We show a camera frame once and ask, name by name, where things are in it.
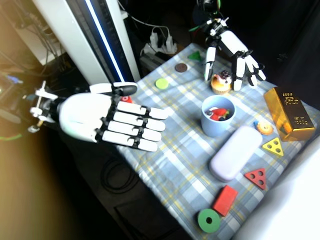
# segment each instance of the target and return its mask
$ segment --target plaid tablecloth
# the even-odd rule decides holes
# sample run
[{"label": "plaid tablecloth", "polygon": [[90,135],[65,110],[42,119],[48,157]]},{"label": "plaid tablecloth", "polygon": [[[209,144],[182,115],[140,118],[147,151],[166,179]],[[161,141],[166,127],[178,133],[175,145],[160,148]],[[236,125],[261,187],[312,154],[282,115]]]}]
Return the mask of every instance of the plaid tablecloth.
[{"label": "plaid tablecloth", "polygon": [[[247,82],[243,82],[240,91],[228,93],[227,96],[236,104],[236,116],[223,135],[208,137],[201,128],[201,105],[213,92],[203,81],[204,63],[188,59],[196,51],[205,58],[203,48],[189,45],[139,81],[138,91],[132,96],[137,104],[168,112],[166,130],[158,143],[158,151],[152,153],[123,146],[119,146],[118,150],[194,239],[227,240],[240,228],[305,142],[281,142],[283,157],[258,148],[236,178],[227,183],[238,191],[238,195],[227,216],[221,218],[219,230],[211,234],[204,233],[198,226],[197,214],[202,209],[211,208],[217,193],[226,185],[210,173],[209,161],[240,126],[254,127],[253,123],[257,120],[267,120],[273,124],[263,94],[274,85],[264,81],[259,82],[257,89],[252,89]],[[185,63],[188,70],[177,72],[175,65],[178,63]],[[216,72],[224,69],[230,71],[230,66],[229,62],[219,57],[214,63]],[[155,81],[159,78],[169,81],[167,89],[156,88]],[[304,106],[317,126],[320,111],[306,104]],[[263,143],[277,136],[277,131],[264,136]],[[244,177],[244,173],[258,168],[265,168],[266,190],[261,190]]]}]

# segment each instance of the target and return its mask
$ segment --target cup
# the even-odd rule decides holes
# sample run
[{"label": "cup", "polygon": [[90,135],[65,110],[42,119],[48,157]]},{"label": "cup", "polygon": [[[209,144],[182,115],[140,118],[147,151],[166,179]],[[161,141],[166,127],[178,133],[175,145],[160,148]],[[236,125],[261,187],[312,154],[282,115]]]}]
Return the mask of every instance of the cup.
[{"label": "cup", "polygon": [[[229,110],[229,114],[231,116],[224,121],[213,120],[209,115],[206,114],[206,111],[212,107],[216,107],[218,109],[227,109]],[[203,101],[201,111],[201,126],[203,132],[209,137],[217,137],[227,129],[231,121],[234,119],[237,109],[234,103],[228,97],[213,95],[207,97]]]}]

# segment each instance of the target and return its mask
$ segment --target green triangular block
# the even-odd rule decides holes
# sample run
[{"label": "green triangular block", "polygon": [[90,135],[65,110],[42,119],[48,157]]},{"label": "green triangular block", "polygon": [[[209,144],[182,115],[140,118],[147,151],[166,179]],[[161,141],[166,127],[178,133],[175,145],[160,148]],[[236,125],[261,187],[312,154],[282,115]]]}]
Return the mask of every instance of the green triangular block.
[{"label": "green triangular block", "polygon": [[188,59],[201,61],[202,57],[200,56],[200,52],[196,51],[188,56]]}]

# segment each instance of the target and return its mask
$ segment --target table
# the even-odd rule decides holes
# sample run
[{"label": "table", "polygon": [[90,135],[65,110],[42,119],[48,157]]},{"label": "table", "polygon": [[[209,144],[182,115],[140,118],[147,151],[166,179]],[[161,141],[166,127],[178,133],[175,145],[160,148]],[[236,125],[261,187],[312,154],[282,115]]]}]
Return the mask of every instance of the table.
[{"label": "table", "polygon": [[[258,148],[236,178],[227,183],[238,191],[228,215],[221,218],[221,225],[215,233],[204,233],[198,226],[197,214],[210,208],[219,190],[226,185],[213,177],[208,164],[210,159],[240,126],[254,126],[254,121],[272,117],[263,94],[274,87],[273,84],[259,82],[252,89],[243,82],[240,91],[226,94],[233,100],[237,113],[229,128],[219,137],[206,136],[201,128],[201,104],[214,93],[203,81],[204,63],[188,59],[188,55],[199,51],[205,58],[205,50],[190,44],[183,51],[144,77],[138,84],[138,91],[132,96],[135,103],[165,109],[169,115],[165,120],[166,130],[158,143],[157,152],[145,152],[118,146],[119,152],[138,173],[142,181],[153,191],[182,227],[196,240],[230,239],[274,185],[280,174],[298,151],[304,141],[281,142],[284,156],[278,157]],[[188,70],[175,71],[177,63],[185,63]],[[216,58],[214,69],[230,71],[230,63]],[[165,78],[170,86],[165,90],[155,87],[155,81]],[[320,111],[304,105],[313,124],[320,123]],[[264,136],[263,143],[277,137],[277,131]],[[244,173],[265,168],[267,187],[261,190],[244,177]]]}]

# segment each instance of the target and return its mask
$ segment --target led light strip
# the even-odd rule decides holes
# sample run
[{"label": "led light strip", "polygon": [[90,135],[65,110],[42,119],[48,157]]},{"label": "led light strip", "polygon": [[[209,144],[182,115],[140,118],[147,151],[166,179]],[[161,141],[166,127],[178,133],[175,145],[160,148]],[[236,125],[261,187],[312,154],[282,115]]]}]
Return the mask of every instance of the led light strip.
[{"label": "led light strip", "polygon": [[119,69],[119,66],[118,66],[118,64],[117,64],[117,61],[116,61],[116,59],[115,59],[115,56],[114,56],[114,54],[113,54],[112,51],[111,51],[111,48],[110,48],[110,45],[109,45],[109,43],[108,43],[108,41],[107,41],[106,35],[105,35],[104,31],[102,30],[102,27],[101,27],[101,25],[100,25],[100,22],[99,22],[99,20],[98,20],[98,17],[97,17],[97,15],[96,15],[96,12],[95,12],[95,10],[94,10],[94,7],[92,6],[90,0],[85,0],[85,3],[86,3],[86,5],[87,5],[87,7],[89,8],[89,11],[90,11],[91,16],[92,16],[92,18],[93,18],[93,21],[94,21],[94,23],[95,23],[95,25],[96,25],[99,33],[100,33],[100,36],[101,36],[101,38],[102,38],[102,41],[103,41],[103,43],[104,43],[104,45],[105,45],[106,50],[108,51],[108,53],[109,53],[109,55],[110,55],[110,58],[111,58],[111,60],[112,60],[112,62],[113,62],[113,65],[114,65],[114,67],[115,67],[116,72],[118,73],[118,75],[119,75],[119,77],[120,77],[121,82],[125,82],[124,77],[122,76],[121,71],[120,71],[120,69]]}]

